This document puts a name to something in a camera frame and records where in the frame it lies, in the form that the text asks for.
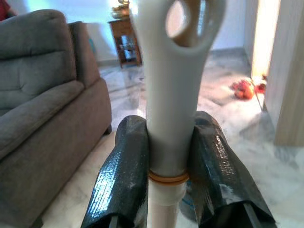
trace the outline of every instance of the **sofa leg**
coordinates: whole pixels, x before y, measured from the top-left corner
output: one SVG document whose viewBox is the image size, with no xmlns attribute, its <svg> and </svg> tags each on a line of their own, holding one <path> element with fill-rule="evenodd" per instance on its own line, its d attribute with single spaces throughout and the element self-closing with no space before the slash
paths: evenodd
<svg viewBox="0 0 304 228">
<path fill-rule="evenodd" d="M 106 131 L 104 132 L 104 134 L 105 135 L 108 135 L 108 134 L 110 134 L 112 132 L 112 126 L 110 125 L 107 129 L 106 129 Z"/>
<path fill-rule="evenodd" d="M 43 222 L 41 217 L 37 218 L 36 221 L 33 223 L 33 225 L 30 226 L 30 228 L 41 228 L 43 226 Z"/>
</svg>

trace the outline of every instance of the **white marble floor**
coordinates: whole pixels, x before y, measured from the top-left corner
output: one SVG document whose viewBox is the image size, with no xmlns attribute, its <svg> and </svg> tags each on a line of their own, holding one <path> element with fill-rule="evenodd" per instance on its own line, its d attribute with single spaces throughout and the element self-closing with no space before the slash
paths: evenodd
<svg viewBox="0 0 304 228">
<path fill-rule="evenodd" d="M 246 78 L 249 66 L 240 51 L 209 56 L 199 94 L 198 110 L 214 116 L 227 140 L 255 179 L 279 228 L 304 227 L 304 149 L 273 145 L 274 129 L 254 97 L 236 100 L 232 82 Z M 145 117 L 142 67 L 103 67 L 113 111 L 113 129 L 127 115 Z M 113 132 L 103 137 L 43 215 L 43 228 L 79 228 L 97 173 L 114 147 Z M 196 228 L 181 213 L 178 228 Z"/>
</svg>

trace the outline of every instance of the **orange rubber band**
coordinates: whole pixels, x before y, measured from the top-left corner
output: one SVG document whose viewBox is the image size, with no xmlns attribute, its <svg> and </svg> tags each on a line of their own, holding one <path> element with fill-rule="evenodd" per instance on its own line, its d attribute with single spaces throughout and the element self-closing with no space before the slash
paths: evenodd
<svg viewBox="0 0 304 228">
<path fill-rule="evenodd" d="M 189 180 L 189 175 L 188 175 L 188 173 L 184 173 L 183 175 L 178 176 L 178 177 L 161 177 L 161 176 L 156 175 L 152 171 L 150 171 L 149 179 L 160 185 L 176 186 L 176 185 L 187 182 L 187 180 Z"/>
</svg>

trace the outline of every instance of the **white wall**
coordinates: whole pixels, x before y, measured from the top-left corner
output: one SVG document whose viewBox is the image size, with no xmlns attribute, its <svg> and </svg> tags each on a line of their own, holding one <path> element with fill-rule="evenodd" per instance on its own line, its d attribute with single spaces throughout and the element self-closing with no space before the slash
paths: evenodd
<svg viewBox="0 0 304 228">
<path fill-rule="evenodd" d="M 111 7 L 117 0 L 7 0 L 19 14 L 40 10 L 56 9 L 63 12 L 68 22 L 88 23 L 88 31 L 95 43 L 97 61 L 117 59 L 112 32 L 108 21 Z"/>
<path fill-rule="evenodd" d="M 212 49 L 244 46 L 246 0 L 226 0 L 226 2 L 223 25 Z"/>
<path fill-rule="evenodd" d="M 252 64 L 259 0 L 246 0 L 244 49 L 249 63 Z"/>
<path fill-rule="evenodd" d="M 63 12 L 68 22 L 81 20 L 89 23 L 89 34 L 97 49 L 97 61 L 117 59 L 108 21 L 111 7 L 117 0 L 7 0 L 19 13 L 39 9 Z M 180 9 L 176 17 L 181 17 Z M 227 12 L 213 49 L 236 48 L 244 45 L 246 0 L 227 0 Z M 176 22 L 170 25 L 174 30 Z"/>
</svg>

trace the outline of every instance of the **gray fabric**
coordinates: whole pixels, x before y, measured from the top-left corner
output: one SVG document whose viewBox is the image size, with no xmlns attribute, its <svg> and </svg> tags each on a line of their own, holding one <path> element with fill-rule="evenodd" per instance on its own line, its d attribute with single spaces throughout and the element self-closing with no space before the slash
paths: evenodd
<svg viewBox="0 0 304 228">
<path fill-rule="evenodd" d="M 71 34 L 62 13 L 39 10 L 0 22 L 0 110 L 76 79 Z"/>
<path fill-rule="evenodd" d="M 9 111 L 10 111 L 10 109 L 2 109 L 2 110 L 0 110 L 0 117 L 2 115 L 4 115 L 5 113 L 9 112 Z"/>
<path fill-rule="evenodd" d="M 86 88 L 100 78 L 96 59 L 91 50 L 86 24 L 75 22 L 69 24 L 75 49 L 77 79 Z"/>
<path fill-rule="evenodd" d="M 0 221 L 28 228 L 110 123 L 108 90 L 99 79 L 2 159 Z"/>
<path fill-rule="evenodd" d="M 0 117 L 0 160 L 84 89 L 78 81 L 56 86 Z"/>
</svg>

